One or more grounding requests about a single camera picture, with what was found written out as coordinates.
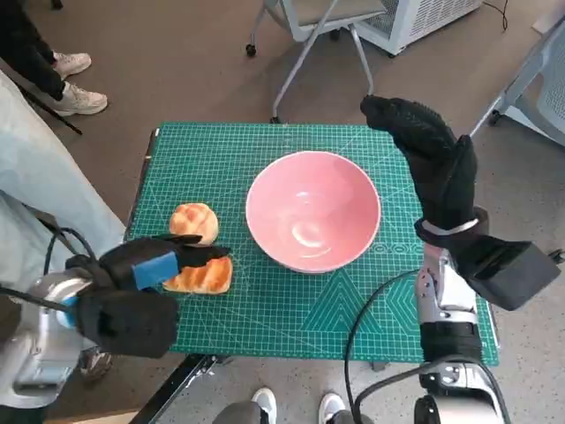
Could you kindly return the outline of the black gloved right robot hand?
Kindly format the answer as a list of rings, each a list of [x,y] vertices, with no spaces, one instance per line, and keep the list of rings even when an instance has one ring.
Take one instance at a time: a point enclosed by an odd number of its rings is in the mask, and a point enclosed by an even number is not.
[[[471,137],[456,137],[441,115],[419,102],[366,96],[367,125],[389,133],[405,157],[423,218],[450,231],[475,219],[477,157]]]

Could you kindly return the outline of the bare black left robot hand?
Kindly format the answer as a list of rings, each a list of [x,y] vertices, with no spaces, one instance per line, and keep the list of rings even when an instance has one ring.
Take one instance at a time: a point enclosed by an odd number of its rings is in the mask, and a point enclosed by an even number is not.
[[[134,239],[108,251],[98,264],[120,290],[144,290],[230,253],[224,246],[202,246],[200,235],[162,234]]]

